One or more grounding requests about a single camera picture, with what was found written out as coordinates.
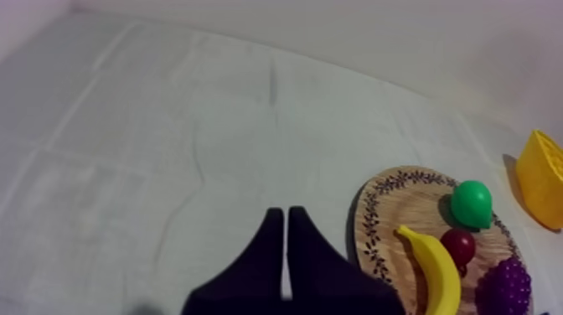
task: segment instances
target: white wall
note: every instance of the white wall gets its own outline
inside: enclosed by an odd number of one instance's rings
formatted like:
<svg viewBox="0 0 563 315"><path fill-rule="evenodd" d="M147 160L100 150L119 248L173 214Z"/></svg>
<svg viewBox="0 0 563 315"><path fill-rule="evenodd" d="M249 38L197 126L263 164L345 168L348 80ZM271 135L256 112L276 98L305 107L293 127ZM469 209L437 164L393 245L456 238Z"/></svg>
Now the white wall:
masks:
<svg viewBox="0 0 563 315"><path fill-rule="evenodd" d="M71 0L0 0L0 62L70 8Z"/></svg>
<svg viewBox="0 0 563 315"><path fill-rule="evenodd" d="M541 127L563 136L560 0L78 1L289 49L522 133Z"/></svg>

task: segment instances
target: red fruit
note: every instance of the red fruit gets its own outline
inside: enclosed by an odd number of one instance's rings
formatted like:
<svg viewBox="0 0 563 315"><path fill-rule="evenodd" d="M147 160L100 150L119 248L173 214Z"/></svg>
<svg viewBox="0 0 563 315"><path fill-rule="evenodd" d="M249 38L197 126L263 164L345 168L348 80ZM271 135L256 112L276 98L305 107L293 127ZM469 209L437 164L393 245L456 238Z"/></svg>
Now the red fruit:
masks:
<svg viewBox="0 0 563 315"><path fill-rule="evenodd" d="M465 230L451 229L444 233L440 241L457 267L465 266L475 256L475 239Z"/></svg>

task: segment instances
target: banana stem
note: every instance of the banana stem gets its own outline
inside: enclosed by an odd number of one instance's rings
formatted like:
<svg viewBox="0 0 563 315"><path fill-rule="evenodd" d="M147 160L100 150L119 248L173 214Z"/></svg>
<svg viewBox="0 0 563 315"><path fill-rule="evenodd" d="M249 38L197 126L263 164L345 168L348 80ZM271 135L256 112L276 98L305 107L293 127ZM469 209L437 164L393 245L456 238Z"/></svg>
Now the banana stem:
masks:
<svg viewBox="0 0 563 315"><path fill-rule="evenodd" d="M397 229L397 233L399 233L400 235L403 235L404 237L410 239L412 237L415 237L416 232L407 228L405 225L400 225L399 229Z"/></svg>

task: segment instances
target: toy fruit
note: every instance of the toy fruit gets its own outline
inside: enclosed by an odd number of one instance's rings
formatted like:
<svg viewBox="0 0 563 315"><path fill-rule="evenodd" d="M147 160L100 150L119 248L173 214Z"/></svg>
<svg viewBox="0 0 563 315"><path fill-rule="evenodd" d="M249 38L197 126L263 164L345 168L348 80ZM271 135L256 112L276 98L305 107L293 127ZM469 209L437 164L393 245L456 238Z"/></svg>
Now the toy fruit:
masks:
<svg viewBox="0 0 563 315"><path fill-rule="evenodd" d="M465 265L475 256L475 239L471 233L465 230L451 229L442 235L440 242L450 253L462 276L465 276L467 272Z"/></svg>
<svg viewBox="0 0 563 315"><path fill-rule="evenodd" d="M404 225L397 229L397 233L409 239L415 258L424 271L428 285L426 315L455 314L462 296L462 284L446 248L434 236L416 233Z"/></svg>
<svg viewBox="0 0 563 315"><path fill-rule="evenodd" d="M452 213L463 225L479 229L491 227L493 201L483 183L468 180L453 190Z"/></svg>
<svg viewBox="0 0 563 315"><path fill-rule="evenodd" d="M523 315L528 312L531 278L515 256L501 261L479 281L475 302L480 314Z"/></svg>

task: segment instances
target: banana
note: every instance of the banana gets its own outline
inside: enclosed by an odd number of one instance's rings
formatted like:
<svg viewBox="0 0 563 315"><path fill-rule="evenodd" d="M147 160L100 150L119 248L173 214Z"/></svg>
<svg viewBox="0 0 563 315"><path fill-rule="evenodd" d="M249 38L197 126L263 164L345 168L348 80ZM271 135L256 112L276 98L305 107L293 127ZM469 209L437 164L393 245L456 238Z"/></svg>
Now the banana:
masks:
<svg viewBox="0 0 563 315"><path fill-rule="evenodd" d="M412 244L428 285L426 315L453 315L459 308L462 283L453 259L434 236L423 235L401 225L397 233Z"/></svg>

